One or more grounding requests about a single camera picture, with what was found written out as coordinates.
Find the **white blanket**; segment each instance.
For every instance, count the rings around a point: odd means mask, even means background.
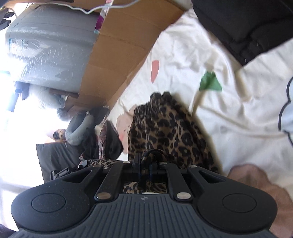
[[[224,175],[235,165],[255,164],[293,198],[293,146],[284,132],[293,131],[293,106],[282,110],[290,101],[292,66],[293,40],[241,68],[191,9],[160,34],[108,119],[125,144],[133,108],[155,91],[169,91],[198,123]],[[206,73],[215,73],[218,90],[200,90]]]

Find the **black pillow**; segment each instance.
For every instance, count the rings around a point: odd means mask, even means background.
[[[66,148],[63,143],[37,144],[36,149],[45,183],[51,180],[51,171],[77,166],[83,152],[81,146],[68,145]]]

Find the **green triangle pattern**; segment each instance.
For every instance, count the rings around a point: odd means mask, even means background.
[[[208,89],[222,91],[222,87],[216,77],[215,72],[206,72],[200,81],[200,91]]]

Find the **metal rivet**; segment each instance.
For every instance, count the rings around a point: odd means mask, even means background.
[[[111,197],[110,193],[102,192],[97,194],[97,198],[101,200],[109,199]]]
[[[182,199],[182,200],[186,200],[186,199],[190,199],[191,198],[191,194],[190,193],[186,193],[186,192],[181,192],[181,193],[177,193],[177,198]]]

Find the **gray plastic wrapped item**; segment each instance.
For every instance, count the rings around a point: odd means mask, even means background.
[[[78,93],[97,18],[64,6],[29,6],[5,34],[11,79]]]

